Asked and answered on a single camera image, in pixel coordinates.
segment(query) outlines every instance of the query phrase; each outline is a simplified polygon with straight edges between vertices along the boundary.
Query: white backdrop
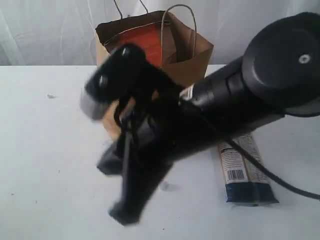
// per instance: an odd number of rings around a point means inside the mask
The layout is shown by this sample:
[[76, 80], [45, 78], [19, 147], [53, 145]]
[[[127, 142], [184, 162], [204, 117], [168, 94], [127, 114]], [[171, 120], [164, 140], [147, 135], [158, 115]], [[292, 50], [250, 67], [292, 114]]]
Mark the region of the white backdrop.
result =
[[[123, 16], [145, 12], [138, 0], [117, 0]], [[300, 12], [320, 13], [320, 0], [143, 0], [148, 10], [187, 4], [198, 32], [214, 43], [211, 63], [243, 54], [269, 23]], [[192, 26], [186, 9], [173, 9]], [[94, 28], [119, 18], [113, 0], [0, 0], [0, 65], [95, 65]]]

